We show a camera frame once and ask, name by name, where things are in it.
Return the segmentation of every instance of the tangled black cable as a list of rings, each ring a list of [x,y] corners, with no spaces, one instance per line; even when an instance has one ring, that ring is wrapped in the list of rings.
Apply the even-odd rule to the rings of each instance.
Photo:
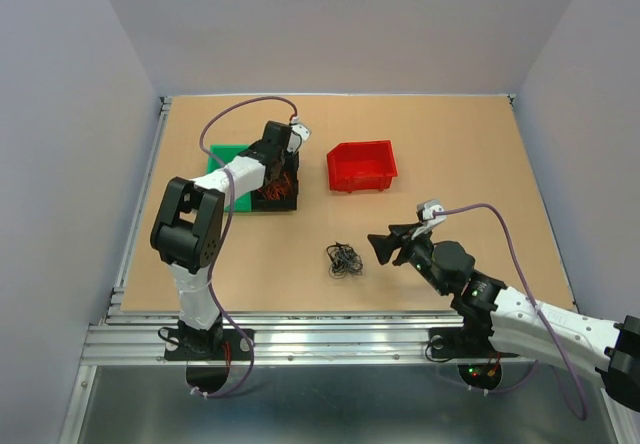
[[[327,255],[331,259],[329,275],[334,279],[344,279],[347,275],[359,276],[364,265],[362,258],[349,244],[335,244],[327,247]]]

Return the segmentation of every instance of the red plastic box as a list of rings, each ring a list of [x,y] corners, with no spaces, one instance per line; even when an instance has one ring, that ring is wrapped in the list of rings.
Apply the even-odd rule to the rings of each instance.
[[[342,142],[327,154],[332,191],[389,189],[398,175],[391,141]]]

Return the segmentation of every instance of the gray wall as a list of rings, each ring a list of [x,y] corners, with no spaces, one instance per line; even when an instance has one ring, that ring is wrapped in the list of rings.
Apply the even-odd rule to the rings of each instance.
[[[157,99],[108,0],[0,0],[0,441],[52,443]]]
[[[640,315],[640,0],[572,0],[516,100],[577,302]]]
[[[515,91],[570,0],[111,0],[161,94]]]

